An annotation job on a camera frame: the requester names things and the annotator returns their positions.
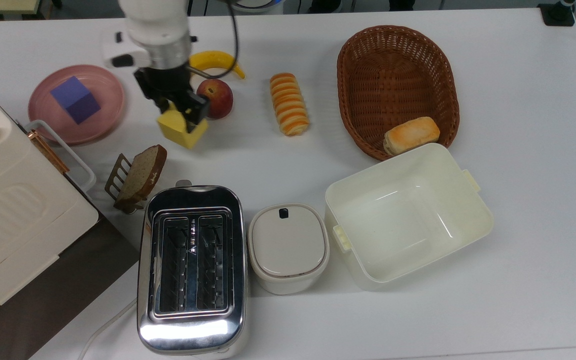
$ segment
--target apple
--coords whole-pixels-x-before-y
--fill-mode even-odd
[[[231,87],[219,79],[204,80],[197,88],[198,95],[204,95],[210,100],[208,117],[222,119],[233,109],[233,91]]]

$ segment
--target toast slice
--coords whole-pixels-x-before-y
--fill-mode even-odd
[[[160,179],[168,153],[161,145],[154,145],[138,153],[132,160],[114,207],[130,213],[140,201],[146,200]]]

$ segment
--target white lidded container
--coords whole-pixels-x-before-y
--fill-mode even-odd
[[[322,275],[330,258],[324,222],[303,203],[261,210],[250,223],[247,244],[259,284],[277,295],[308,289]]]
[[[430,143],[330,185],[326,230],[355,283],[375,290],[489,234],[493,216],[479,190]]]

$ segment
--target black cable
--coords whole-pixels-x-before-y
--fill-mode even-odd
[[[235,66],[237,66],[237,61],[240,58],[240,34],[237,31],[237,20],[235,19],[235,11],[233,10],[232,1],[233,0],[226,0],[226,4],[228,4],[228,13],[230,14],[230,18],[232,19],[232,32],[235,35],[235,58],[232,60],[232,64],[228,68],[228,70],[224,71],[223,73],[220,73],[219,75],[204,76],[204,78],[206,79],[219,79],[230,74],[230,72],[233,71],[233,69],[235,69]]]

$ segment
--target pink plate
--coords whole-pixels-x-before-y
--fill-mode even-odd
[[[73,76],[90,90],[101,107],[79,125],[50,94],[52,89]],[[34,89],[28,102],[30,121],[45,121],[68,145],[93,141],[110,132],[117,125],[123,110],[124,88],[119,80],[105,68],[91,64],[68,66],[51,73]],[[55,141],[45,130],[38,131]]]

